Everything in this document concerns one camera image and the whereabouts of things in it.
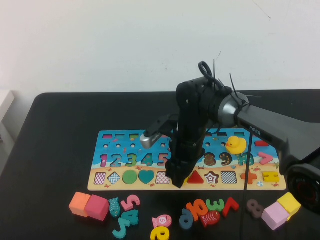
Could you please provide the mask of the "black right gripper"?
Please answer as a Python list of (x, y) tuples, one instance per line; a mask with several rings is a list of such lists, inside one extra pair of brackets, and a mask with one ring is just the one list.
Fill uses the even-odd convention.
[(206, 123), (200, 125), (179, 123), (174, 128), (169, 144), (171, 157), (165, 168), (166, 176), (179, 189), (184, 185), (197, 161), (204, 155), (203, 142), (206, 131)]

